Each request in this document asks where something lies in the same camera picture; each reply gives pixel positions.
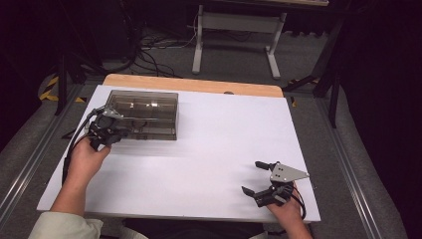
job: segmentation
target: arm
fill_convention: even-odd
[[[292,199],[283,206],[270,204],[267,208],[276,216],[280,225],[286,230],[290,239],[312,238],[301,216],[301,207],[296,200]]]
[[[84,216],[88,184],[100,170],[109,152],[109,146],[95,151],[90,146],[90,140],[82,138],[72,152],[68,177],[50,211]]]

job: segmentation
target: gray floor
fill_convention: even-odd
[[[193,45],[184,48],[149,50],[148,53],[157,63],[171,67],[176,75],[183,78],[284,87],[289,80],[301,79],[310,74],[326,36],[291,37],[287,33],[283,34],[275,53],[282,74],[280,81],[272,79],[264,54],[266,42],[270,40],[271,36],[264,34],[252,34],[246,42],[234,41],[221,34],[208,34],[204,40],[199,75],[191,73]],[[136,66],[124,71],[125,74],[136,74],[136,72],[143,72],[145,75],[145,70]],[[80,97],[89,99],[95,87],[94,82],[88,82],[83,87]],[[300,94],[285,93],[285,95],[294,96],[297,102],[295,107],[291,105],[291,113],[312,176],[311,180],[316,187],[315,195],[321,222],[311,225],[315,238],[406,238],[400,216],[356,132],[344,93],[340,93],[337,108],[337,129],[332,129],[326,126],[326,114],[319,107],[320,104],[326,105],[327,99],[314,99],[310,94],[311,89],[312,86],[304,86],[298,91]],[[6,196],[15,177],[40,141],[54,117],[55,106],[56,102],[43,101],[43,105],[0,153],[1,198]],[[0,231],[0,238],[28,237],[40,214],[36,211],[38,200],[69,143],[68,139],[61,139],[61,136],[77,126],[86,106],[86,103],[72,104],[38,170]],[[375,236],[368,236],[356,207],[356,198],[350,193],[351,187],[341,167],[338,147],[332,138],[334,133],[339,135],[353,173],[358,179],[358,185],[367,199],[367,205],[379,231]],[[105,235],[117,235],[120,218],[95,217],[105,221],[103,231]],[[278,229],[277,225],[265,226],[269,229]]]

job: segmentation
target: white table surface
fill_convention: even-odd
[[[255,167],[255,161],[307,171],[284,98],[98,86],[80,124],[106,103],[111,90],[178,93],[177,140],[115,143],[89,185],[89,213],[276,222],[267,208],[258,208],[242,192],[241,186],[257,192],[271,185],[271,171]],[[49,210],[61,188],[63,158],[38,210]],[[320,221],[310,180],[298,180],[297,187],[307,207],[306,221]]]

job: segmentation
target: person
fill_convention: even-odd
[[[50,211],[38,218],[29,236],[30,239],[49,238],[100,238],[103,223],[96,219],[85,219],[87,187],[100,170],[111,150],[105,146],[96,151],[90,140],[83,137],[72,152],[69,173]],[[301,217],[301,208],[295,200],[283,206],[271,204],[268,209],[276,216],[290,239],[312,238]],[[120,238],[147,239],[144,235],[126,228]]]

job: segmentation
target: sleeve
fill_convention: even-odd
[[[103,222],[62,212],[44,212],[32,229],[30,239],[100,238]]]

